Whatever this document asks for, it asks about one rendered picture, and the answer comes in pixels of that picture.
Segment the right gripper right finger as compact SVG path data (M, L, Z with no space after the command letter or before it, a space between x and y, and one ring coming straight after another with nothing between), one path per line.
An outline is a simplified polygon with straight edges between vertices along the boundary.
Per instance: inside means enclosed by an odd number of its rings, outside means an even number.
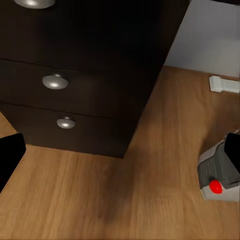
M227 135L224 151L235 165L240 173L240 135L235 133L229 133Z

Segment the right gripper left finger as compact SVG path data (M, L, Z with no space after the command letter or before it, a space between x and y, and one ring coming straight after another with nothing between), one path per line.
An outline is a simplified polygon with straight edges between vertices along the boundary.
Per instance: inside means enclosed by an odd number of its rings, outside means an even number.
M22 133L0 138L0 193L26 152Z

